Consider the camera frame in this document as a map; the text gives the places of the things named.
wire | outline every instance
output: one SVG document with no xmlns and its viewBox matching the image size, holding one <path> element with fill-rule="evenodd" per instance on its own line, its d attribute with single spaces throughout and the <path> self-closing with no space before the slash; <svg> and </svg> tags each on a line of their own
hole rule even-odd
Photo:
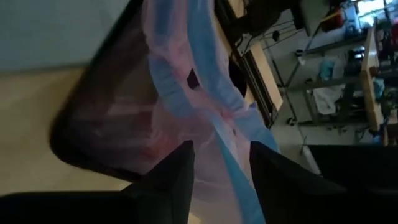
<svg viewBox="0 0 398 224">
<path fill-rule="evenodd" d="M 294 35 L 298 34 L 298 33 L 301 32 L 301 31 L 303 31 L 303 30 L 301 29 L 301 30 L 295 32 L 294 34 L 289 35 L 289 36 L 283 38 L 282 40 L 280 40 L 280 41 L 278 41 L 278 42 L 276 42 L 276 43 L 274 43 L 274 44 L 272 44 L 272 45 L 270 45 L 270 46 L 268 46 L 268 47 L 266 47 L 266 48 L 263 48 L 263 50 L 268 49 L 268 48 L 270 48 L 270 47 L 272 47 L 272 46 L 275 46 L 275 45 L 279 44 L 280 42 L 282 42 L 282 41 L 284 41 L 284 40 L 287 40 L 287 39 L 293 37 Z"/>
<path fill-rule="evenodd" d="M 238 42 L 236 48 L 240 47 L 240 46 L 242 45 L 242 42 L 243 42 L 243 37 L 241 37 L 241 38 L 239 39 L 239 42 Z M 234 51 L 231 49 L 231 54 L 229 55 L 228 58 L 231 58 L 233 54 L 234 54 Z"/>
<path fill-rule="evenodd" d="M 279 36 L 281 36 L 281 35 L 283 35 L 283 34 L 291 34 L 292 31 L 295 31 L 295 30 L 296 30 L 296 29 L 288 30 L 288 31 L 286 31 L 286 32 L 281 32 L 281 33 L 279 33 Z M 272 35 L 267 35 L 267 36 L 263 35 L 263 38 L 265 38 L 265 39 L 273 39 L 273 38 L 272 38 Z"/>
<path fill-rule="evenodd" d="M 275 27 L 275 26 L 280 26 L 280 25 L 286 24 L 286 23 L 288 23 L 288 22 L 293 22 L 293 21 L 294 21 L 294 20 L 292 19 L 292 20 L 290 20 L 290 21 L 281 22 L 280 24 L 275 24 L 275 25 L 270 26 L 270 28 L 271 28 L 271 27 Z"/>
<path fill-rule="evenodd" d="M 244 48 L 244 51 L 243 51 L 242 55 L 244 55 L 244 54 L 246 53 L 246 51 L 248 50 L 248 47 L 249 47 L 249 45 L 250 45 L 250 42 L 251 42 L 254 38 L 255 38 L 254 36 L 252 36 L 252 37 L 250 38 L 248 44 L 247 44 L 246 47 Z"/>
<path fill-rule="evenodd" d="M 293 26 L 293 24 L 292 25 L 290 25 L 290 26 L 288 26 L 288 27 L 285 27 L 285 28 L 281 28 L 281 29 L 279 29 L 279 30 L 275 30 L 275 31 L 278 31 L 278 32 L 280 32 L 280 31 L 282 31 L 282 30 L 286 30 L 286 29 L 288 29 L 288 28 L 291 28 Z M 272 35 L 272 33 L 273 32 L 268 32 L 268 33 L 266 33 L 265 35 Z"/>
</svg>

beige floor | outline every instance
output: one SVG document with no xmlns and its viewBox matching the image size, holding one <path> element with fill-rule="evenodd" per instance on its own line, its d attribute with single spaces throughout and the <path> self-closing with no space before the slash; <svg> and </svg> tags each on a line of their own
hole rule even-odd
<svg viewBox="0 0 398 224">
<path fill-rule="evenodd" d="M 0 75 L 0 195 L 23 191 L 119 190 L 127 182 L 58 160 L 50 124 L 82 68 Z"/>
</svg>

pink plastic bag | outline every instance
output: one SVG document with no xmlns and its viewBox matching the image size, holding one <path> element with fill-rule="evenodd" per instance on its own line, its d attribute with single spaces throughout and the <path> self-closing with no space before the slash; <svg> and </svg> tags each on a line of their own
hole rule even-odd
<svg viewBox="0 0 398 224">
<path fill-rule="evenodd" d="M 93 67 L 69 130 L 86 154 L 140 174 L 193 140 L 192 213 L 203 223 L 264 223 L 250 141 L 277 147 L 229 78 L 212 13 L 211 0 L 144 1 Z"/>
</svg>

gray wall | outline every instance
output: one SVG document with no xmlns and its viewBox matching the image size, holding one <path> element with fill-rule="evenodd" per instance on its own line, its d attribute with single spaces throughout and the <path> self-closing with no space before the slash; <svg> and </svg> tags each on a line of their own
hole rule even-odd
<svg viewBox="0 0 398 224">
<path fill-rule="evenodd" d="M 0 0 L 0 71 L 89 62 L 128 0 Z"/>
</svg>

wooden desk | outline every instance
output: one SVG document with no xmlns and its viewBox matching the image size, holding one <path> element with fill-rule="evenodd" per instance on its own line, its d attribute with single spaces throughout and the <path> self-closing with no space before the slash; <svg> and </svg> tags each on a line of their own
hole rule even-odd
<svg viewBox="0 0 398 224">
<path fill-rule="evenodd" d="M 244 15 L 244 1 L 229 0 L 229 3 L 237 17 L 241 17 Z M 229 55 L 229 54 L 231 54 L 231 51 L 232 51 L 231 46 L 229 45 L 227 38 L 226 38 L 217 18 L 215 16 L 214 16 L 214 20 L 216 21 L 216 28 L 218 30 L 220 39 L 224 43 L 224 46 Z M 268 64 L 266 56 L 264 55 L 264 52 L 262 51 L 261 43 L 257 42 L 255 44 L 253 44 L 250 48 L 250 51 L 253 54 L 257 68 L 261 74 L 262 79 L 264 80 L 268 94 L 269 94 L 273 104 L 275 105 L 276 110 L 279 110 L 280 107 L 282 106 L 283 99 L 282 99 L 282 96 L 280 95 L 279 89 L 276 85 L 274 76 L 273 76 L 271 68 Z M 252 94 L 250 88 L 248 88 L 248 90 L 246 92 L 245 100 L 248 103 L 254 102 L 254 97 L 253 97 L 253 94 Z"/>
<path fill-rule="evenodd" d="M 361 84 L 363 88 L 364 100 L 366 113 L 369 120 L 369 129 L 371 131 L 378 131 L 380 125 L 383 123 L 383 115 L 381 113 L 380 104 L 376 103 L 376 97 L 374 95 L 373 79 L 370 74 L 370 67 L 378 67 L 379 60 L 377 58 L 376 41 L 374 38 L 375 31 L 374 27 L 368 30 L 366 41 L 364 44 L 365 53 L 361 67 Z"/>
</svg>

